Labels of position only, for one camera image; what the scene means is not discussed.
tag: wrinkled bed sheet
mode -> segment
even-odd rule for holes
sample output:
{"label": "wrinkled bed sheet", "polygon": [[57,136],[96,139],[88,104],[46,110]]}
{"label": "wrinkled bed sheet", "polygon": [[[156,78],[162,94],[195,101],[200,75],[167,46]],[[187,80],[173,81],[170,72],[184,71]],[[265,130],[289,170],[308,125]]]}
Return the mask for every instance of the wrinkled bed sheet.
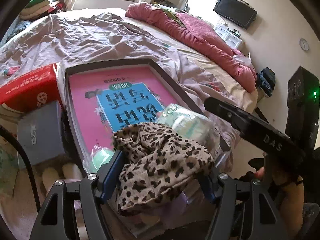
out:
{"label": "wrinkled bed sheet", "polygon": [[[106,59],[152,58],[188,93],[204,113],[216,122],[221,135],[234,148],[239,141],[238,132],[232,129],[228,123],[206,112],[203,101],[207,97],[213,96],[241,108],[244,108],[243,102],[246,101],[251,102],[246,103],[245,108],[249,109],[254,100],[248,99],[248,93],[241,94],[244,89],[233,85],[228,89],[233,93],[238,90],[239,93],[234,93],[237,95],[236,97],[231,95],[212,74],[217,73],[221,80],[226,81],[228,80],[226,73],[219,72],[217,70],[219,67],[212,64],[206,57],[202,57],[199,53],[181,44],[182,47],[179,47],[179,50],[193,55],[193,59],[199,60],[212,73],[190,62],[184,54],[175,48],[175,43],[177,45],[180,43],[170,37],[168,42],[164,43],[116,15],[104,13],[91,17],[101,11],[83,10],[80,18],[79,14],[72,14],[73,12],[49,15],[47,18],[33,23],[30,28],[14,37],[0,49],[0,72],[8,66],[21,66],[20,70],[9,79],[1,77],[0,84],[3,85],[37,67],[58,61],[61,61],[65,66],[73,66]],[[206,86],[205,84],[208,82],[212,82],[222,92],[217,92]],[[29,222],[34,221],[35,218],[35,205],[31,195],[31,187],[27,182],[28,178],[23,172],[19,172],[17,181],[22,180],[25,181],[24,187],[15,187],[14,198],[2,200],[1,206],[11,231],[19,240],[27,240],[33,224]],[[21,205],[30,207],[30,210],[22,208]],[[199,205],[196,205],[194,214],[199,213],[198,211]]]}
{"label": "wrinkled bed sheet", "polygon": [[[59,14],[49,15],[29,32],[2,47],[0,57],[0,71],[10,66],[21,66],[10,78],[2,79],[2,84],[37,67],[58,61],[68,67],[106,59],[151,58],[217,124],[231,147],[239,140],[238,132],[229,123],[205,111],[203,101],[212,96],[241,108],[242,103],[230,95],[213,74],[191,63],[176,48],[114,14],[103,13],[76,19]],[[209,82],[219,87],[221,92],[208,87],[206,84]]]}
{"label": "wrinkled bed sheet", "polygon": [[[178,51],[182,52],[187,56],[187,58],[199,66],[200,68],[204,68],[205,70],[212,73],[217,80],[219,80],[223,86],[226,88],[226,90],[237,99],[238,104],[243,106],[243,109],[249,113],[252,113],[258,99],[258,91],[255,89],[252,93],[248,93],[245,89],[242,88],[242,86],[234,80],[225,70],[220,68],[216,63],[214,63],[212,60],[210,60],[208,57],[204,56],[203,54],[197,52],[196,50],[188,47],[187,45],[175,40],[170,35],[165,33],[164,31],[158,29],[157,27],[154,27],[152,25],[149,25],[146,22],[142,22],[139,20],[135,20],[129,17],[125,17],[126,11],[120,8],[107,8],[107,9],[83,9],[83,10],[74,10],[74,11],[68,11],[60,13],[59,15],[68,17],[70,19],[77,19],[80,17],[91,17],[93,15],[99,15],[103,12],[110,12],[116,15],[119,15],[122,17],[122,19],[127,22],[131,23],[137,27],[142,28],[143,30],[149,32],[151,35],[156,37],[157,39],[161,40],[162,42],[175,47]],[[20,36],[25,35],[27,32],[29,32],[32,28],[37,26],[40,22],[44,21],[46,17],[41,18],[39,20],[36,20],[31,23],[31,25],[18,35],[14,36],[11,41],[6,43],[6,45],[3,47],[4,50],[6,50],[6,47],[13,41],[15,41]],[[4,83],[8,82],[8,80],[1,80],[0,78],[0,85],[3,85]]]}

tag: red tissue box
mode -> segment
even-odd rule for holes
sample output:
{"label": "red tissue box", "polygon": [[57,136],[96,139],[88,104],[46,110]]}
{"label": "red tissue box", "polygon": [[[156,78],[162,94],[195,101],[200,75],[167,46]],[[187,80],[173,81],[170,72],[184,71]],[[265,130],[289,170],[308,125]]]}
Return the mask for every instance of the red tissue box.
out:
{"label": "red tissue box", "polygon": [[26,113],[59,100],[56,63],[37,68],[0,87],[0,105],[7,110]]}

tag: leopard print scarf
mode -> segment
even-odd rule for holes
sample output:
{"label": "leopard print scarf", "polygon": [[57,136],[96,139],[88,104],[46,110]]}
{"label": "leopard print scarf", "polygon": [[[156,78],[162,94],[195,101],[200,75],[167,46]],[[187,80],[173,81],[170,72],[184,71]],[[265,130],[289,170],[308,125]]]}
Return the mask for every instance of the leopard print scarf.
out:
{"label": "leopard print scarf", "polygon": [[122,150],[129,161],[119,176],[116,201],[122,216],[172,201],[197,174],[207,175],[213,166],[205,147],[163,124],[130,125],[113,139],[115,149]]}

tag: black cable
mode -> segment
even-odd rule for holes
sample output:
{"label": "black cable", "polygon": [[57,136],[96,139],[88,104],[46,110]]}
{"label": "black cable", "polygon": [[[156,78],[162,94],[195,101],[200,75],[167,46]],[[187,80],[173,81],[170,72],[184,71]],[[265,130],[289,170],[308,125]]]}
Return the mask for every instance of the black cable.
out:
{"label": "black cable", "polygon": [[39,213],[41,206],[40,206],[40,200],[39,200],[38,190],[36,186],[36,180],[35,180],[35,176],[33,175],[32,167],[26,152],[24,151],[21,144],[17,141],[17,139],[2,125],[0,125],[0,136],[2,136],[5,140],[7,140],[21,156],[27,169],[27,173],[28,173],[31,187],[32,187],[33,196],[36,202],[37,212]]}

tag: bedroom floor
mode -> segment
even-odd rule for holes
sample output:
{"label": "bedroom floor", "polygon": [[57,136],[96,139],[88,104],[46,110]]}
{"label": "bedroom floor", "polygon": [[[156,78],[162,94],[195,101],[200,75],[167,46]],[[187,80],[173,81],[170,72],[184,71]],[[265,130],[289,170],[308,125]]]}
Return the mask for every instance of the bedroom floor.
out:
{"label": "bedroom floor", "polygon": [[240,178],[248,171],[255,172],[255,169],[248,165],[248,161],[252,158],[262,158],[262,153],[262,150],[241,139],[233,152],[233,169],[228,174],[232,178]]}

